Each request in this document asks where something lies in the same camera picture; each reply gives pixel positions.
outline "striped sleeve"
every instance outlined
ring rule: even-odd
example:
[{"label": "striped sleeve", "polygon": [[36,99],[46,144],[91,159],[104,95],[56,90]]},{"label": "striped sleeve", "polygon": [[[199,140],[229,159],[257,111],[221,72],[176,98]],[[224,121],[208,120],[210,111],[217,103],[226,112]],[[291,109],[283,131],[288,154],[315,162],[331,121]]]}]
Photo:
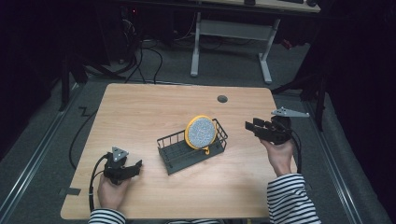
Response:
[{"label": "striped sleeve", "polygon": [[90,224],[125,224],[125,216],[116,210],[95,209],[91,212]]},{"label": "striped sleeve", "polygon": [[300,174],[282,175],[268,183],[267,203],[271,223],[321,223],[306,195]]}]

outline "gray floor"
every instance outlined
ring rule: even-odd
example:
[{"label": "gray floor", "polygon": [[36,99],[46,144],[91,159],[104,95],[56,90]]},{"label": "gray floor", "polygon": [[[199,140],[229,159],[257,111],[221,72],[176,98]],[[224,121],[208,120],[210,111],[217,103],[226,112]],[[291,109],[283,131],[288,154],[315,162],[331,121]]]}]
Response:
[{"label": "gray floor", "polygon": [[[291,81],[296,74],[308,45],[294,49],[284,49],[273,45],[268,64],[273,84],[266,85],[262,78],[257,51],[261,42],[229,40],[233,44],[203,44],[198,77],[190,77],[191,40],[177,42],[171,47],[145,42],[146,47],[161,53],[163,64],[157,76],[157,84],[164,82],[211,86],[263,87],[274,89]],[[142,76],[149,82],[160,64],[160,57],[153,51],[143,50]],[[134,74],[131,82],[141,83],[141,76]],[[52,97],[32,116],[20,139],[1,161],[0,201],[4,203],[1,214],[5,223],[86,223],[87,220],[64,220],[60,211],[64,202],[62,190],[67,189],[74,170],[68,160],[70,145],[78,129],[87,119],[82,115],[98,108],[106,85],[117,80],[90,76],[85,86],[73,91],[73,103],[67,112],[60,113],[61,86],[52,91]],[[287,91],[275,96],[276,105],[310,112],[315,102],[301,102],[298,91]],[[46,135],[53,121],[60,125],[53,135]],[[74,163],[78,163],[80,153],[92,126],[93,119],[84,126],[72,148]],[[388,215],[376,196],[354,157],[350,145],[332,109],[331,99],[326,98],[323,117],[324,132],[317,131],[312,119],[292,119],[292,127],[303,142],[303,175],[307,181],[308,194],[318,209],[323,223],[390,223]],[[43,139],[49,139],[43,145]],[[41,156],[35,152],[40,149]],[[24,172],[25,167],[36,162],[37,169]],[[20,184],[20,194],[13,187],[19,177],[29,173],[33,178]],[[164,223],[164,220],[137,220],[139,223]]]}]

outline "table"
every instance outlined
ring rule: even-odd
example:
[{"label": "table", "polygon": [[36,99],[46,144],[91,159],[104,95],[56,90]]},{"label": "table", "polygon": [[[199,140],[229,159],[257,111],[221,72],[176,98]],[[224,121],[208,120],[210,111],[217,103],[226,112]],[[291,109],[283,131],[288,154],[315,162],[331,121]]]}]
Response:
[{"label": "table", "polygon": [[[219,95],[228,101],[220,103]],[[127,166],[143,160],[120,209],[128,218],[268,217],[266,186],[276,175],[245,121],[269,119],[274,109],[272,94],[265,88],[108,85],[70,185],[81,192],[66,196],[62,218],[89,218],[91,173],[113,146],[129,151]],[[201,114],[217,119],[228,134],[225,151],[168,175],[157,139],[184,130]],[[292,170],[296,171],[294,162]]]},{"label": "table", "polygon": [[[199,4],[205,3],[216,3],[216,4],[229,4],[243,6],[244,0],[200,0]],[[257,0],[255,7],[264,7],[279,10],[291,10],[299,12],[314,12],[319,13],[320,8],[318,5],[310,7],[306,2],[303,4],[295,4],[290,2],[278,1],[278,0]],[[200,36],[201,35],[217,35],[224,37],[243,38],[252,40],[266,41],[265,47],[262,49],[262,53],[259,53],[259,61],[262,68],[262,75],[264,82],[267,84],[272,83],[271,74],[268,68],[267,57],[276,36],[276,31],[280,19],[274,20],[274,24],[271,25],[259,25],[259,24],[246,24],[239,22],[229,21],[212,21],[212,20],[201,20],[201,13],[197,13],[197,20],[195,24],[195,41],[194,50],[192,53],[191,62],[191,76],[197,77],[199,70],[199,56],[200,56]]]}]

